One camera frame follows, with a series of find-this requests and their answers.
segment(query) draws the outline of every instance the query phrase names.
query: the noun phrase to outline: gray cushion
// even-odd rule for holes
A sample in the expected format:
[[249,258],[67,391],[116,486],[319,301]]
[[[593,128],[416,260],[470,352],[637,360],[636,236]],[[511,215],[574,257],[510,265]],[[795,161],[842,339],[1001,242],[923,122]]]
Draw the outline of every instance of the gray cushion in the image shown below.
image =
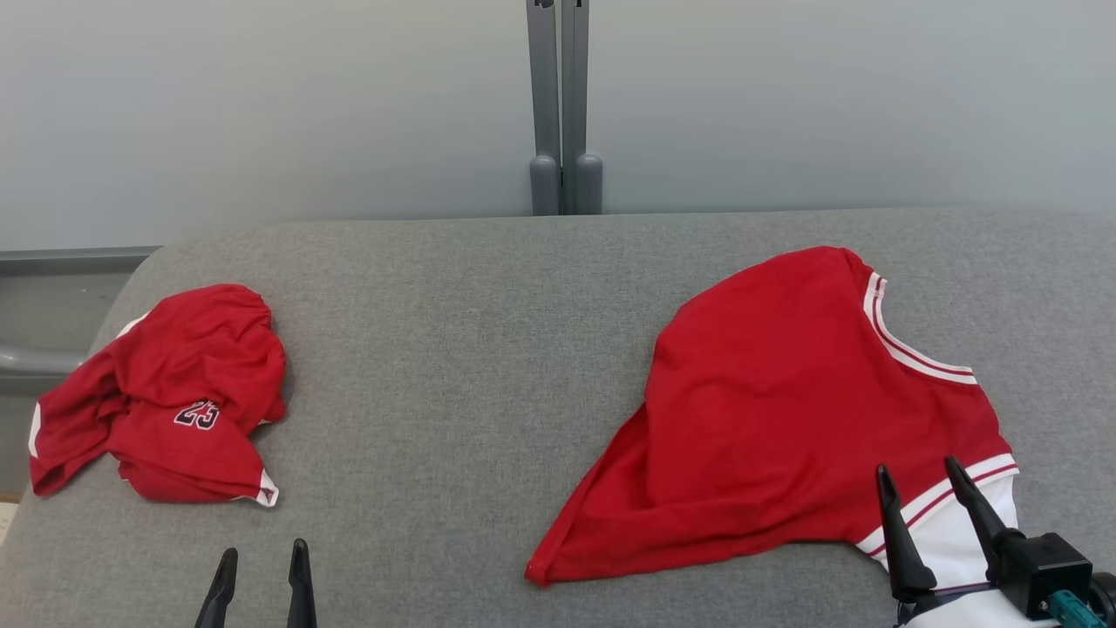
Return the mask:
[[281,626],[304,537],[323,626],[889,626],[884,571],[836,544],[546,591],[522,578],[638,406],[674,310],[819,243],[891,279],[895,336],[975,369],[1022,467],[1024,531],[1116,570],[1114,241],[1096,215],[910,209],[305,223],[167,247],[95,349],[172,292],[261,292],[290,360],[289,415],[256,438],[279,505],[148,503],[106,456],[26,496],[0,618],[189,626],[234,545],[229,626]]

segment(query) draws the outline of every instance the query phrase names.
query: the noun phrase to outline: basketball jersey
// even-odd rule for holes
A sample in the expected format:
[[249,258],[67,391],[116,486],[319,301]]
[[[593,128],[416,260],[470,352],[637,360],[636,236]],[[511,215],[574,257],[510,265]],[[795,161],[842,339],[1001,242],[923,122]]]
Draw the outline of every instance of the basketball jersey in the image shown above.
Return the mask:
[[272,506],[278,490],[248,436],[282,418],[285,368],[260,294],[222,283],[166,297],[39,399],[31,489],[56,493],[109,452],[148,500]]
[[982,582],[953,497],[955,456],[1008,525],[1018,473],[972,370],[896,340],[886,281],[850,250],[775,257],[683,305],[655,345],[644,404],[574,491],[526,577],[651,572],[844,541],[883,561],[886,464],[940,588]]

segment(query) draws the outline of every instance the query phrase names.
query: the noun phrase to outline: white fabric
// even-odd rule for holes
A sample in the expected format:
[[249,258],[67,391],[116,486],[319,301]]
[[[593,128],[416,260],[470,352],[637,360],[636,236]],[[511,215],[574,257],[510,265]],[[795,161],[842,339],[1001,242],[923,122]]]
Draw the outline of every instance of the white fabric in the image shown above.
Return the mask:
[[27,451],[35,458],[39,457],[39,448],[35,446],[35,439],[39,437],[39,429],[42,428],[42,409],[35,405],[35,414],[31,415],[31,436],[27,439]]

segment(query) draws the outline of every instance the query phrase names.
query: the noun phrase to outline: red tank top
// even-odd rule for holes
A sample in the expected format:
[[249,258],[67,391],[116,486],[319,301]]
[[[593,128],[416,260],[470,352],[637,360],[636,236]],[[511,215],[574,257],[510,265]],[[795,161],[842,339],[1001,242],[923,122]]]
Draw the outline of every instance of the red tank top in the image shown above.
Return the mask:
[[[650,572],[791,541],[845,541],[881,558],[876,467],[891,470],[915,531],[959,508],[943,465],[951,455],[978,485],[1007,479],[1007,497],[993,502],[1013,522],[1018,472],[992,406],[972,370],[887,332],[884,284],[853,251],[819,247],[683,305],[658,337],[643,406],[570,496],[527,578]],[[965,524],[955,514],[939,520]],[[915,540],[923,549],[954,532],[927,526]],[[972,566],[940,584],[983,579],[975,538],[943,551]]]

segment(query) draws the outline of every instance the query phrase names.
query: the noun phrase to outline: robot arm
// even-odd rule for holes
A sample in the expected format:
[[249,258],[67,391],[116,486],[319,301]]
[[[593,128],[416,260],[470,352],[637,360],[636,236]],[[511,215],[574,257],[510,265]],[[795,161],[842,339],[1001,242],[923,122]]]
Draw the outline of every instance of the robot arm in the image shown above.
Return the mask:
[[1061,537],[1027,538],[1007,528],[953,457],[945,470],[958,502],[969,511],[988,561],[989,582],[935,592],[899,511],[901,500],[887,467],[876,471],[879,511],[892,597],[898,624],[907,628],[1116,628],[1116,577],[1093,572]]

